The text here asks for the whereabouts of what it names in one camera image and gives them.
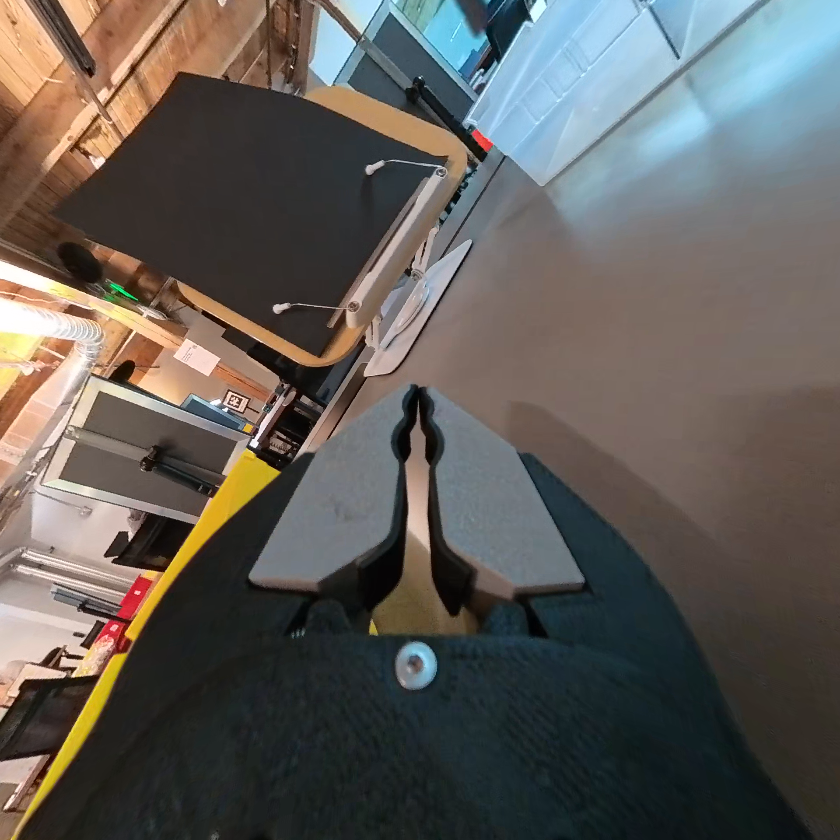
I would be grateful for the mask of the red box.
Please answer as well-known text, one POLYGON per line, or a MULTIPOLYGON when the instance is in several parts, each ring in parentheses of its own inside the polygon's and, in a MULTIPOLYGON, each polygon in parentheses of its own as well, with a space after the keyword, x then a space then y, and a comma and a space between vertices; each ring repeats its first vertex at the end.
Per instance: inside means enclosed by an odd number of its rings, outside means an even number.
POLYGON ((138 615, 162 576, 163 573, 159 571, 142 570, 122 598, 115 619, 121 623, 130 624, 138 615))

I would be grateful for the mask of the white paper sign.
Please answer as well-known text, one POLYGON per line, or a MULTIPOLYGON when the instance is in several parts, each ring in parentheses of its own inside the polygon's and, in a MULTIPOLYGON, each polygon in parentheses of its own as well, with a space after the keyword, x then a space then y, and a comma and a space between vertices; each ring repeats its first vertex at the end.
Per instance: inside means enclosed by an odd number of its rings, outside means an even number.
POLYGON ((213 375, 220 362, 218 355, 190 339, 182 341, 173 358, 204 376, 213 375))

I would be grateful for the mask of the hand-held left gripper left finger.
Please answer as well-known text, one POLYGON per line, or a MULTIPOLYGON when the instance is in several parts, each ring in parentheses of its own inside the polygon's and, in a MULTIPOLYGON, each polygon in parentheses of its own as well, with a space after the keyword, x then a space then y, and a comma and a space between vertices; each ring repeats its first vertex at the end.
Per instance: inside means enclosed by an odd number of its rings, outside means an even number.
POLYGON ((307 460, 249 573, 265 590, 340 601, 372 611, 402 573, 406 462, 419 389, 380 400, 307 460))

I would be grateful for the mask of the white clamp bar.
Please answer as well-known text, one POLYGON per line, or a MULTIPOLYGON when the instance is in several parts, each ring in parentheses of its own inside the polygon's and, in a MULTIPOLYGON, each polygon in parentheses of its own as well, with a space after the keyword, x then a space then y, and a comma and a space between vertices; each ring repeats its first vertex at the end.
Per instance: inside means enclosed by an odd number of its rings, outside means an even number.
POLYGON ((380 312, 415 253, 436 225, 452 195, 446 166, 420 164, 425 178, 374 249, 328 322, 329 327, 363 329, 380 312))

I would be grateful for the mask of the clear plastic bin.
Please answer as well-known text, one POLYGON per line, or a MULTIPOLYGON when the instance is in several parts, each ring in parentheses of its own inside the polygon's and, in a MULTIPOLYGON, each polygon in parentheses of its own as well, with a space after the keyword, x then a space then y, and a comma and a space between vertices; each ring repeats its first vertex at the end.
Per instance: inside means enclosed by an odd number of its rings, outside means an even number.
POLYGON ((760 6, 550 2, 521 27, 466 125, 546 186, 760 6))

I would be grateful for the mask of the black round speaker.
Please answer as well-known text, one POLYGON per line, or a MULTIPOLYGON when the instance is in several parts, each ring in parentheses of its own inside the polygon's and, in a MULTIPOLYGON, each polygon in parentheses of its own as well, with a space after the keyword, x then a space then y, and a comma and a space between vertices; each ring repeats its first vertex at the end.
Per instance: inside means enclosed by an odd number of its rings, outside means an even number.
POLYGON ((56 247, 56 255, 66 272, 82 284, 98 284, 104 277, 102 264, 86 246, 65 241, 56 247))

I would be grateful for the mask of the silver flexible duct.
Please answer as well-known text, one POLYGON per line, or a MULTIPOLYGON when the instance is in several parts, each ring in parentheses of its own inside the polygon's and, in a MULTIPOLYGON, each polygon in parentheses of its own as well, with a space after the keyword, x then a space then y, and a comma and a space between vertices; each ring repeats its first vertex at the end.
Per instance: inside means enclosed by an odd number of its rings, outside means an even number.
POLYGON ((1 300, 2 332, 44 336, 73 342, 73 349, 45 384, 55 407, 73 403, 86 384, 104 346, 101 325, 89 318, 1 300))

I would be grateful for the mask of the grey rolling partition panel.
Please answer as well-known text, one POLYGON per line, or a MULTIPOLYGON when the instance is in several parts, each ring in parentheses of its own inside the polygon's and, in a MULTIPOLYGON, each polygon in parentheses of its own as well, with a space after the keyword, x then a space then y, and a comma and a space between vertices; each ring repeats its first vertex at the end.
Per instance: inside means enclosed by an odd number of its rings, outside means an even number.
POLYGON ((395 80, 357 45, 339 71, 336 85, 430 123, 438 123, 438 119, 422 101, 410 101, 406 94, 415 78, 423 78, 447 113, 463 122, 478 99, 479 77, 496 61, 487 36, 471 31, 456 2, 439 3, 423 26, 397 4, 382 2, 364 35, 403 81, 395 80))
POLYGON ((92 376, 68 415, 41 485, 194 524, 249 437, 92 376))

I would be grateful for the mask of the white stand base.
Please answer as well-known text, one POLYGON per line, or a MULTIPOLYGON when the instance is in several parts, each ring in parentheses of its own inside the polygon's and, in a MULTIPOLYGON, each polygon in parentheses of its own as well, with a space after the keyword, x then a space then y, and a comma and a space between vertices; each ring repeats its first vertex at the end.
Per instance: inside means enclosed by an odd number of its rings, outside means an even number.
POLYGON ((364 369, 364 378, 390 375, 401 366, 473 245, 467 239, 434 263, 419 280, 364 369))

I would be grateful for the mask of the black mat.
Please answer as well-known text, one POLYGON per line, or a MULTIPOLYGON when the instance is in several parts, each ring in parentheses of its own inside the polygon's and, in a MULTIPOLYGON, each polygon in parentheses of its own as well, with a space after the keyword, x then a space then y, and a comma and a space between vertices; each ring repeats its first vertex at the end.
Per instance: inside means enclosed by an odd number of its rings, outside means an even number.
POLYGON ((320 355, 327 307, 424 178, 362 187, 379 154, 436 162, 305 98, 181 72, 53 214, 320 355))

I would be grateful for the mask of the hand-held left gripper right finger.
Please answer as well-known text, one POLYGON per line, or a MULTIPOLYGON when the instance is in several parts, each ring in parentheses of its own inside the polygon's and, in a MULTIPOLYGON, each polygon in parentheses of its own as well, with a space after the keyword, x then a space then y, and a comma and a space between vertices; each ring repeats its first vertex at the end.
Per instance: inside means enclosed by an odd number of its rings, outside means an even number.
POLYGON ((433 582, 447 613, 580 592, 585 577, 519 452, 434 388, 418 393, 433 582))

